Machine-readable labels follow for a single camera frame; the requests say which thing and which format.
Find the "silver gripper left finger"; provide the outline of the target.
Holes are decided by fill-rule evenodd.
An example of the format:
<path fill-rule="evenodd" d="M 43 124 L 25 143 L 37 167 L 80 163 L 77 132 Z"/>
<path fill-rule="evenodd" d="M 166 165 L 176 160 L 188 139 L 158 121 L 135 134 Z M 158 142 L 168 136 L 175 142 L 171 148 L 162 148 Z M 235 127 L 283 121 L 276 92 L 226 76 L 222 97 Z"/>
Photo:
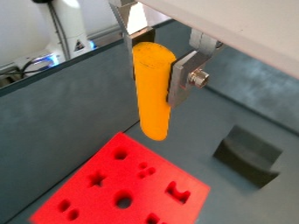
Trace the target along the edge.
<path fill-rule="evenodd" d="M 134 46 L 155 41 L 155 29 L 147 23 L 144 6 L 136 0 L 108 0 L 108 4 L 123 32 L 134 74 Z"/>

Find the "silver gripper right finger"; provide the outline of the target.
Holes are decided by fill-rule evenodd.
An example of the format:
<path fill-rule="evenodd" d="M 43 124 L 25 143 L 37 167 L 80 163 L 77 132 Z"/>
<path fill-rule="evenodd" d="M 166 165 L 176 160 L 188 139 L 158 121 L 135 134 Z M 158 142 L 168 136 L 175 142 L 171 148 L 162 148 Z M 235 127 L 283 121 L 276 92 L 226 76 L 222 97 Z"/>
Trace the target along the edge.
<path fill-rule="evenodd" d="M 210 75 L 203 68 L 223 43 L 202 31 L 191 29 L 190 46 L 192 50 L 172 63 L 167 95 L 172 109 L 187 99 L 192 87 L 203 88 L 207 85 Z"/>

